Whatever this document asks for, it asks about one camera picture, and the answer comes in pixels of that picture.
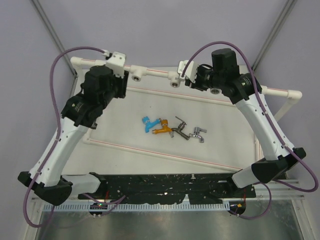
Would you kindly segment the white PVC pipe frame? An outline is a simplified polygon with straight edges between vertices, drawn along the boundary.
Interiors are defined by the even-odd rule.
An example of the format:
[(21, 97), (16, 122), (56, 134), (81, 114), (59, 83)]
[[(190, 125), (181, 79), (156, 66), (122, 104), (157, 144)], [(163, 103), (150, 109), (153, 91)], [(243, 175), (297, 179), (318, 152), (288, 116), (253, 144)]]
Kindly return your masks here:
[[(146, 86), (128, 85), (126, 97), (116, 100), (98, 118), (98, 127), (88, 130), (85, 144), (149, 155), (172, 161), (236, 172), (263, 157), (261, 144), (250, 125), (230, 100), (221, 93), (191, 95), (165, 86), (169, 73), (149, 69)], [(145, 132), (142, 118), (168, 120), (174, 128), (178, 117), (187, 130), (200, 126), (204, 138), (183, 139), (177, 133)]]

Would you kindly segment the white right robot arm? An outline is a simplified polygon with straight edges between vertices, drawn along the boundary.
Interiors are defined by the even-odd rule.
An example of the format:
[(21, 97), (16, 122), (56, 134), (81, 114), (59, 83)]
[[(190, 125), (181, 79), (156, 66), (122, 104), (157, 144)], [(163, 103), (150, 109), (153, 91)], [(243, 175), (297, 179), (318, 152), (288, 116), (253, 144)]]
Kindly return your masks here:
[(263, 158), (232, 175), (226, 185), (231, 197), (238, 197), (245, 187), (257, 182), (269, 183), (303, 159), (306, 152), (295, 147), (270, 112), (258, 81), (250, 73), (241, 74), (236, 53), (230, 48), (218, 49), (211, 54), (212, 66), (185, 63), (182, 68), (185, 84), (192, 89), (218, 89), (243, 114), (263, 151)]

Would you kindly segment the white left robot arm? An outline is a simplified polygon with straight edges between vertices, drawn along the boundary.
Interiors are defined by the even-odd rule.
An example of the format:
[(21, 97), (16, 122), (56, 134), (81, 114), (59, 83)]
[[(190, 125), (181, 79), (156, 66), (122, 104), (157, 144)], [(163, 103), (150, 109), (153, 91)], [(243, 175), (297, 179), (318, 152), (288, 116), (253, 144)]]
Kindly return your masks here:
[(59, 206), (72, 195), (89, 194), (102, 199), (108, 189), (106, 179), (95, 172), (63, 175), (62, 171), (78, 142), (88, 129), (95, 130), (104, 109), (113, 98), (125, 98), (129, 72), (118, 77), (105, 65), (93, 66), (84, 75), (81, 90), (69, 98), (61, 111), (60, 135), (47, 147), (30, 171), (22, 171), (18, 180), (45, 202)]

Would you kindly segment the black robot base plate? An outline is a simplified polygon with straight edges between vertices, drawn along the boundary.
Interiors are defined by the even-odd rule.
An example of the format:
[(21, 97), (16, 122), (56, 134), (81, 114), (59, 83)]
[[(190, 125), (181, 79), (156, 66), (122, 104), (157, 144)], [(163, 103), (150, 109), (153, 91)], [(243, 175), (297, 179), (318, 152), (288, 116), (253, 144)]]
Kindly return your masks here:
[(181, 204), (188, 197), (192, 205), (216, 204), (223, 199), (252, 199), (252, 185), (236, 188), (230, 173), (103, 175), (102, 187), (90, 194), (97, 200), (118, 200), (123, 204)]

